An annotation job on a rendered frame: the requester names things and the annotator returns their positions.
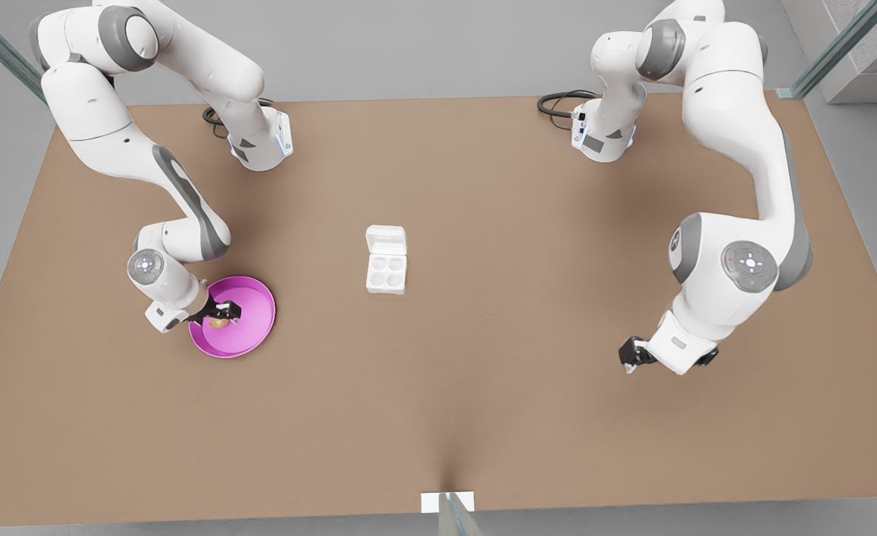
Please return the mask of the white egg box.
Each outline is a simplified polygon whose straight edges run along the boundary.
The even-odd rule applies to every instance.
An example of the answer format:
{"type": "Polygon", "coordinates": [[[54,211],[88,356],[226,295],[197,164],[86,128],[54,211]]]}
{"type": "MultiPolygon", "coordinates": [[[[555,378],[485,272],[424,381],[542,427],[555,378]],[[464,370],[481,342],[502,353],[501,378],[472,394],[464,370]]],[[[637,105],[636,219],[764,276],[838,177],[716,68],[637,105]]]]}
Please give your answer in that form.
{"type": "Polygon", "coordinates": [[[371,294],[404,295],[407,257],[370,254],[365,287],[371,294]]]}

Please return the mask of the white egg box lid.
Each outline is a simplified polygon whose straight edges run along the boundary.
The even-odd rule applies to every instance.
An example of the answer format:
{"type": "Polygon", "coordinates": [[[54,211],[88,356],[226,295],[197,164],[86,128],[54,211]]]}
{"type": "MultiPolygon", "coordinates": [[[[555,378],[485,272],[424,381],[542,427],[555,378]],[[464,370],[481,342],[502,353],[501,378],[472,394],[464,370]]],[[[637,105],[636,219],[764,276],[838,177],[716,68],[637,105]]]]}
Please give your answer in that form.
{"type": "Polygon", "coordinates": [[[385,255],[385,257],[408,255],[404,227],[371,225],[365,231],[365,238],[371,255],[385,255]]]}

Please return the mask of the magenta round plate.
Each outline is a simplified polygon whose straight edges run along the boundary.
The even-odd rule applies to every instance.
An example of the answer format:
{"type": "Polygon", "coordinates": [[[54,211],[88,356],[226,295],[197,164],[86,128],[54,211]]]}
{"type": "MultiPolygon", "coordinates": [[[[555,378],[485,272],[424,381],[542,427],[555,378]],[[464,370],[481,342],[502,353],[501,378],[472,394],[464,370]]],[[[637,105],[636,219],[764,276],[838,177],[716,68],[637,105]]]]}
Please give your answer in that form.
{"type": "Polygon", "coordinates": [[[216,302],[234,302],[241,309],[239,319],[221,329],[191,322],[188,325],[194,345],[207,355],[228,359],[250,352],[267,338],[274,325],[276,306],[272,293],[255,278],[221,278],[208,286],[216,302]]]}

